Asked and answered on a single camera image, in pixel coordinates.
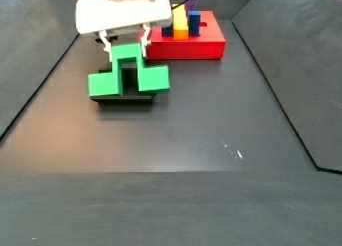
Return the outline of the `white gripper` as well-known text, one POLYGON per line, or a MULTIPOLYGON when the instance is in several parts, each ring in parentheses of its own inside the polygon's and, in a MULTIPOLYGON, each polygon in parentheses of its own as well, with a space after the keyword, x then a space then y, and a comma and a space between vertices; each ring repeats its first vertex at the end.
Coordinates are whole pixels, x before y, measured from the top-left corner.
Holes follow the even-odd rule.
POLYGON ((82 35, 97 33, 112 62, 112 47, 106 31, 114 35, 138 30, 141 56, 146 57, 150 44, 150 25, 165 27, 172 22, 170 0, 77 0, 74 21, 77 32, 82 35))

